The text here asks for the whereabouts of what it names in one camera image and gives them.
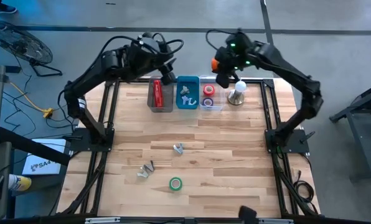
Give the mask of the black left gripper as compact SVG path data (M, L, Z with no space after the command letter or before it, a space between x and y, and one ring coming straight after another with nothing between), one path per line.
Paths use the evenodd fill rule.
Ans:
M154 59L154 68L162 75L162 83L170 84L176 81L173 64L176 58L173 55L159 54Z

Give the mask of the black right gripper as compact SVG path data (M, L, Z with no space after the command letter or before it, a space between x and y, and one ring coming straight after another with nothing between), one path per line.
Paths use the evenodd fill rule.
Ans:
M217 74L217 84L222 88L229 87L230 77L233 77L236 82L240 80L235 73L236 70L243 70L251 65L247 56L247 50L250 47L251 40L242 30L238 30L231 33L225 39L225 46L221 46L216 51L215 59L219 65L215 69L215 73Z

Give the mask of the red stapler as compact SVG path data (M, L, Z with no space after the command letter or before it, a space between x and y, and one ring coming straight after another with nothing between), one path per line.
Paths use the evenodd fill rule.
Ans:
M153 90L154 90L154 104L157 108L163 107L163 94L162 94L162 85L160 80L153 81Z

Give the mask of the green tape roll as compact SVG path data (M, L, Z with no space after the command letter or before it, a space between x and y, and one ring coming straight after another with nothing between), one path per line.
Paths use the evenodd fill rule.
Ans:
M172 191L179 191L182 188L182 180L178 177L173 177L169 181L169 188Z

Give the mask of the teal plastic bin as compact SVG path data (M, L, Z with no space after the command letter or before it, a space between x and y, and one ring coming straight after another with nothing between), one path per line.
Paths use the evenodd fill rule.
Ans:
M180 92L182 87L186 86L189 89L189 93L181 95ZM199 106L199 94L200 94L200 80L197 76L179 76L177 77L176 86L176 106L181 110L195 110ZM195 105L183 105L182 96L187 96L196 100Z

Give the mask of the clear plastic bin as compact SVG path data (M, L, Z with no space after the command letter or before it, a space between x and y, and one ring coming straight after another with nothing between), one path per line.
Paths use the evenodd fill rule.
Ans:
M215 87L215 94L213 96L205 96L203 93L203 86L206 84L211 84ZM202 101L204 98L211 98L214 101L213 106L203 106ZM225 105L225 90L216 83L214 76L201 76L200 77L200 95L199 95L199 106L202 110L207 111L221 111Z

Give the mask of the white bulb brass lamp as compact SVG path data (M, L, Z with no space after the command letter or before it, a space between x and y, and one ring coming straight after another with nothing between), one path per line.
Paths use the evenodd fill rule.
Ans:
M244 81L238 81L235 88L231 90L227 96L227 101L231 105L239 106L245 101L244 92L247 89L247 84Z

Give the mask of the grey metal stand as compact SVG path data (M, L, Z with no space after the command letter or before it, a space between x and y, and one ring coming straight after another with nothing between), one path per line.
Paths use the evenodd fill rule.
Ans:
M352 182L371 179L371 88L358 95L343 110L329 117L332 123L347 119L357 147L362 151L368 170L350 176Z

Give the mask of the white printed box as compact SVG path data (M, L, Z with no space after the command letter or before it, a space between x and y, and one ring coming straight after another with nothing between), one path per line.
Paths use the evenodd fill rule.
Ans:
M64 139L33 139L58 152L64 152L66 140ZM59 174L61 165L41 157L32 156L28 153L22 175L54 175Z

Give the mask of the black rounded object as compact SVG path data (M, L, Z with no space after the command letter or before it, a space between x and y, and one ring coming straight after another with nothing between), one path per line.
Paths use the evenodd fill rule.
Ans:
M257 212L249 207L242 205L238 211L238 217L243 224L258 224Z

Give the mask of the person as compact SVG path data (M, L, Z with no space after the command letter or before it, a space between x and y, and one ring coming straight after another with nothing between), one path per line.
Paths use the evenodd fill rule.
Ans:
M0 0L0 14L14 14L16 12L16 7L4 4L2 0Z

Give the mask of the yellow and white can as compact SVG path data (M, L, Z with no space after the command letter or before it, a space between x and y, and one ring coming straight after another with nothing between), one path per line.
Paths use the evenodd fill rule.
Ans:
M21 175L9 175L8 189L12 191L23 192L29 189L32 179Z

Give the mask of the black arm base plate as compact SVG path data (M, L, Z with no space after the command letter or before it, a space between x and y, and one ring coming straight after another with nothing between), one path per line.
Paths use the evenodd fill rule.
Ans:
M87 128L77 128L67 137L71 151L110 152L113 147L114 129L105 129L105 135L92 134Z
M308 139L312 137L315 132L306 134L303 129L294 129L291 133L285 146L278 148L277 143L274 142L273 136L275 131L269 129L265 131L266 148L269 153L298 153L309 154Z

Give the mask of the black diagonal frame strut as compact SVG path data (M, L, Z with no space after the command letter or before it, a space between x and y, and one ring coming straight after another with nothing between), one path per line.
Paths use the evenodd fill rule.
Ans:
M12 147L18 150L31 153L37 157L48 159L64 166L68 166L70 161L69 155L56 151L55 149L47 147L31 139L27 139L2 127L0 127L0 141L10 142Z

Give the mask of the silver metal bracket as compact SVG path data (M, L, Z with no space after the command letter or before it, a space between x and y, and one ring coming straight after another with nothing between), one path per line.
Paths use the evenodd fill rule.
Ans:
M120 223L120 217L95 217L95 218L86 218L84 224L114 224Z
M281 218L259 218L258 224L294 224L294 221Z

